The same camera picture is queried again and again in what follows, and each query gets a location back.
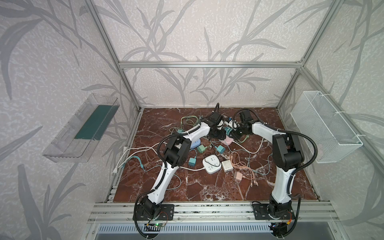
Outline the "teal charger plug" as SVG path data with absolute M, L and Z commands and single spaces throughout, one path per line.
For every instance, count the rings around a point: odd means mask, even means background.
M 196 166 L 197 159 L 196 158 L 190 158 L 188 161 L 188 166 L 195 167 Z
M 226 150 L 226 148 L 223 147 L 223 146 L 221 146 L 221 145 L 219 145 L 219 146 L 217 147 L 217 152 L 218 152 L 219 154 L 223 154 L 223 153 L 225 152 L 225 150 Z

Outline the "blue power strip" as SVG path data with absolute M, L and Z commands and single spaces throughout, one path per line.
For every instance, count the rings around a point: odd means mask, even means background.
M 198 139 L 197 141 L 195 141 L 195 142 L 193 142 L 193 143 L 191 144 L 190 149 L 195 149 L 195 148 L 199 147 L 200 145 L 201 145 L 201 140 Z

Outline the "light green charger plug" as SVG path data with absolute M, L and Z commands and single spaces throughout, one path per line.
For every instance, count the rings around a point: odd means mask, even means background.
M 207 150 L 207 147 L 205 147 L 204 145 L 200 145 L 200 146 L 197 147 L 197 151 L 200 154 L 204 153 L 206 150 Z

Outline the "white power strip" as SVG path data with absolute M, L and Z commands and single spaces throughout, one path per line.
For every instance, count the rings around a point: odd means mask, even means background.
M 203 166 L 206 172 L 210 175 L 218 172 L 222 165 L 219 158 L 216 155 L 210 155 L 203 159 Z

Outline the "white charger plug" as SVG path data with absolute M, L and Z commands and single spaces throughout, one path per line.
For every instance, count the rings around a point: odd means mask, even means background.
M 226 161 L 221 162 L 221 165 L 222 165 L 222 169 L 225 173 L 230 172 L 234 169 L 230 160 L 226 160 Z

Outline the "pink charger plug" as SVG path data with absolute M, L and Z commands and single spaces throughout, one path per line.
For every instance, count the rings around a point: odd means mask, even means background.
M 243 179 L 243 174 L 240 172 L 235 172 L 234 179 L 238 182 L 240 182 Z

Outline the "pink power strip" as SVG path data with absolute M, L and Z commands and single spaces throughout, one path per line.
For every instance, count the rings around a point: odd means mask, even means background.
M 230 138 L 229 136 L 226 136 L 224 140 L 220 140 L 221 143 L 223 143 L 226 146 L 229 146 L 233 143 L 234 139 Z

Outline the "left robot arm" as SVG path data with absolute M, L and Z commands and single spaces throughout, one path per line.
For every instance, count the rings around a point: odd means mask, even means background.
M 202 137 L 224 140 L 224 122 L 224 116 L 216 107 L 209 115 L 200 117 L 193 128 L 164 137 L 157 148 L 157 154 L 163 162 L 161 171 L 152 189 L 138 196 L 135 210 L 142 210 L 151 218 L 159 215 L 168 185 L 175 172 L 186 162 L 191 144 Z

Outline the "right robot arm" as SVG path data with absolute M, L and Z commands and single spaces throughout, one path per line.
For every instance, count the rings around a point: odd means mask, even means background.
M 299 132 L 288 131 L 273 127 L 264 122 L 250 109 L 241 109 L 235 113 L 240 116 L 240 121 L 235 117 L 228 118 L 228 125 L 233 130 L 231 135 L 235 138 L 243 135 L 258 135 L 272 144 L 272 157 L 277 167 L 276 182 L 271 193 L 268 214 L 278 218 L 288 212 L 292 206 L 292 186 L 296 173 L 310 166 L 318 156 L 318 146 L 314 140 Z M 306 139 L 313 146 L 312 158 L 304 163 L 305 154 L 300 137 Z

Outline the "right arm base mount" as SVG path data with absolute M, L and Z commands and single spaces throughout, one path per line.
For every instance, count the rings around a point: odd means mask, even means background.
M 288 221 L 295 218 L 291 201 L 285 204 L 279 204 L 274 201 L 262 204 L 261 202 L 254 201 L 252 202 L 252 209 L 255 220 Z

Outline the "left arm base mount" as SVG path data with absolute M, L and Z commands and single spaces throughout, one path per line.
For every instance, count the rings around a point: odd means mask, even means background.
M 173 204 L 161 204 L 150 208 L 144 205 L 137 205 L 133 220 L 136 221 L 148 221 L 148 220 L 161 220 L 171 221 L 174 218 L 175 205 Z

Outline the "clear plastic wall shelf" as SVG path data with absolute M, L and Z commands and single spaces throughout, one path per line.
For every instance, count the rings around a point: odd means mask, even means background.
M 90 94 L 43 156 L 54 163 L 88 162 L 119 107 L 117 97 Z

